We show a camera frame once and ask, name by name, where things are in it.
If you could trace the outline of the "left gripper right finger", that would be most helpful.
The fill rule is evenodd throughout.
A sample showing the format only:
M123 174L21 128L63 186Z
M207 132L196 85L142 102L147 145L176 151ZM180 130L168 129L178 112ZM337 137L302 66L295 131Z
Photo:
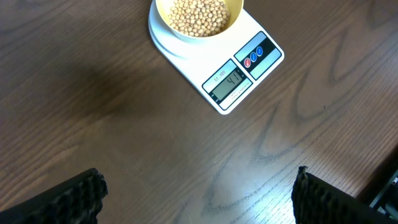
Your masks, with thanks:
M395 220L307 172L300 166L292 189L296 224L395 224Z

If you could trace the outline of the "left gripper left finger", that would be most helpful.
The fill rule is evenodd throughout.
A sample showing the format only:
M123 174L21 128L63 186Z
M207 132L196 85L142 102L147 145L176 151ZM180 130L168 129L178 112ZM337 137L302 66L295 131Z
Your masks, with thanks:
M104 176L88 169L1 212L1 223L97 223L108 194Z

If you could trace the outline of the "white digital kitchen scale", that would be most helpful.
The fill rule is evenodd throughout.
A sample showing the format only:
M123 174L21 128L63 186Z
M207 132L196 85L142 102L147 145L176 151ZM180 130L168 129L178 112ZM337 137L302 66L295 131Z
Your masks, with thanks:
M158 50L220 114L230 113L285 57L244 8L233 26L215 40L180 40L159 16L155 1L148 23Z

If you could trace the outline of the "pale yellow bowl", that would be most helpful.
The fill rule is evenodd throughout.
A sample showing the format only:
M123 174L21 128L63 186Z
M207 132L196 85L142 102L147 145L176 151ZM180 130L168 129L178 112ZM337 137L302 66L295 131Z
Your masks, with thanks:
M155 0L155 6L157 9L157 12L159 13L159 16L161 19L165 22L169 30L180 40L184 42L201 42L205 40L215 40L221 35L223 35L228 29L230 29L233 24L237 21L240 13L243 10L243 5L244 1L243 0L224 0L229 8L229 11L231 13L229 22L226 25L226 29L222 31L219 34L216 34L214 36L209 36L209 37L192 37L188 35L184 35L173 28L170 27L169 24L169 19L168 19L168 14L169 14L169 9L173 3L173 0Z

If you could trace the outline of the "soybeans in bowl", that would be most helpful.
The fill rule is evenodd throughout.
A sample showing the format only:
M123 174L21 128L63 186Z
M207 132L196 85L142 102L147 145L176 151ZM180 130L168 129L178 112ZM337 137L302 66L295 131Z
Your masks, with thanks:
M224 0L173 0L168 19L184 35L209 37L226 29L230 15Z

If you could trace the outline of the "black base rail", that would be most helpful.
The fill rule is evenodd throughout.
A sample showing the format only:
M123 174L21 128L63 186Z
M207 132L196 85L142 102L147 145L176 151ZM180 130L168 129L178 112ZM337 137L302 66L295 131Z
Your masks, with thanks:
M369 206L387 218L397 220L397 171L393 173Z

